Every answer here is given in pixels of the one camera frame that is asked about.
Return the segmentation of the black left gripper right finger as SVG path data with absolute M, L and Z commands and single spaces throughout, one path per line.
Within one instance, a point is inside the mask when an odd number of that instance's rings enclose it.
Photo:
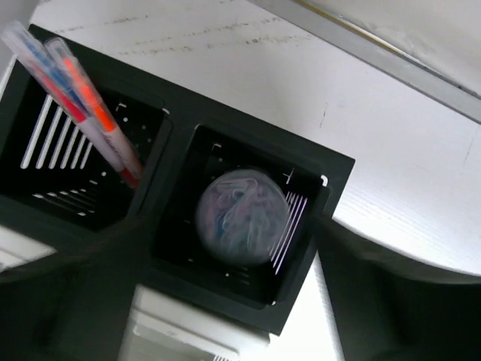
M 478 360 L 480 278 L 311 220 L 345 360 Z

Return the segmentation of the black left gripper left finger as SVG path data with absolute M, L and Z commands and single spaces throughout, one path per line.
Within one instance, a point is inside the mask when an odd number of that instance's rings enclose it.
M 117 360 L 154 236 L 124 220 L 66 251 L 1 273 L 3 360 Z

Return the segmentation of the red pen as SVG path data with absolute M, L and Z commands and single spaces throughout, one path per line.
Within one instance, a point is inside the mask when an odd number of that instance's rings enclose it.
M 48 53 L 58 67 L 67 75 L 85 108 L 93 115 L 102 135 L 119 156 L 127 171 L 125 179 L 131 188 L 138 186 L 144 167 L 135 149 L 124 135 L 107 108 L 79 59 L 61 38 L 52 38 L 45 43 Z
M 93 118 L 81 111 L 69 97 L 67 97 L 57 86 L 40 70 L 39 67 L 28 60 L 25 54 L 25 46 L 22 45 L 20 35 L 28 31 L 24 25 L 15 21 L 6 25 L 2 33 L 2 40 L 14 52 L 17 59 L 39 82 L 40 85 L 51 95 L 64 109 L 66 114 L 73 120 L 76 127 L 92 143 L 93 147 L 103 156 L 112 169 L 118 173 L 125 171 L 125 166 L 119 156 L 113 151 L 106 139 L 94 124 Z

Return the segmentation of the blue pen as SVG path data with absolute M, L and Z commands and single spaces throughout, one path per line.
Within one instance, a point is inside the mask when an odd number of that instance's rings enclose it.
M 31 60 L 34 65 L 40 68 L 46 76 L 61 90 L 78 108 L 86 115 L 90 112 L 83 105 L 80 97 L 74 91 L 71 81 L 60 70 L 59 66 L 51 59 L 47 53 L 44 45 L 33 37 L 28 31 L 20 35 L 22 45 L 25 46 L 25 54 L 28 60 Z

